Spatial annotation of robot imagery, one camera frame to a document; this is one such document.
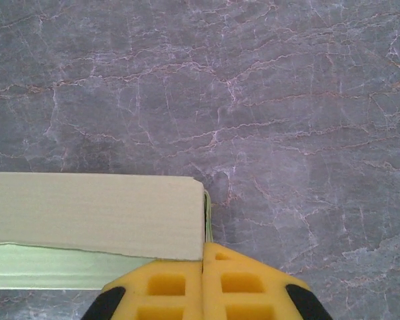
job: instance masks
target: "black rubber corner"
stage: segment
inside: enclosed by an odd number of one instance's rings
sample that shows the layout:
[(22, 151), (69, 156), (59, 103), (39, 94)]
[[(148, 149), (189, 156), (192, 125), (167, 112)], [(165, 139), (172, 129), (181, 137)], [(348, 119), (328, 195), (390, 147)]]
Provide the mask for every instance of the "black rubber corner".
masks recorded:
[(304, 320), (332, 320), (318, 298), (298, 285), (287, 285), (286, 291)]
[(126, 289), (123, 287), (115, 287), (102, 292), (94, 300), (81, 320), (111, 320), (125, 292)]

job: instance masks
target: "rectangular hole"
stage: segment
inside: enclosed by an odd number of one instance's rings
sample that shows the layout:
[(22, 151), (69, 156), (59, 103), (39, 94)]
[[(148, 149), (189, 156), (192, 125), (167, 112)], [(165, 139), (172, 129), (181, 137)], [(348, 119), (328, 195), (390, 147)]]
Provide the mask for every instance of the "rectangular hole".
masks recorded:
[(185, 278), (182, 275), (162, 273), (148, 282), (149, 295), (185, 295)]
[(140, 307), (137, 320), (182, 320), (183, 308), (172, 307)]
[(228, 305), (227, 320), (276, 320), (270, 305)]
[(264, 288), (260, 278), (251, 273), (224, 273), (221, 276), (223, 293), (262, 293)]

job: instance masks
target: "marble countertop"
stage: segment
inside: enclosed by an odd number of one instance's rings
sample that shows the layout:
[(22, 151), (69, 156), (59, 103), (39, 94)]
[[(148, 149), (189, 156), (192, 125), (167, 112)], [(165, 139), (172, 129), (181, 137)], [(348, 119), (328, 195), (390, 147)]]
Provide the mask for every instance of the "marble countertop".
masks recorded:
[(400, 319), (400, 0), (2, 0), (0, 171), (193, 176), (217, 242)]

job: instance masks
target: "green plastic strip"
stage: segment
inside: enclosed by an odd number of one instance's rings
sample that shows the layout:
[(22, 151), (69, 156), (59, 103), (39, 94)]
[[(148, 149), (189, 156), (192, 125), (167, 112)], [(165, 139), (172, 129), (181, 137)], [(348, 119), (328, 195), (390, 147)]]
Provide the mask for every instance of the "green plastic strip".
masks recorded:
[(212, 201), (209, 192), (205, 191), (205, 218), (206, 218), (206, 242), (213, 242), (212, 233)]
[[(205, 192), (206, 241), (213, 241)], [(0, 289), (102, 289), (153, 259), (110, 253), (0, 244)]]

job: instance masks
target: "beige cardboard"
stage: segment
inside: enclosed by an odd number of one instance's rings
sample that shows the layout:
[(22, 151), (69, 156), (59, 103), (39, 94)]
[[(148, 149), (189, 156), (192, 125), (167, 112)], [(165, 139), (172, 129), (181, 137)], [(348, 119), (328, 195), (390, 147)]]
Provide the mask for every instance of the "beige cardboard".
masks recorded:
[(204, 214), (190, 177), (0, 173), (0, 243), (200, 260)]

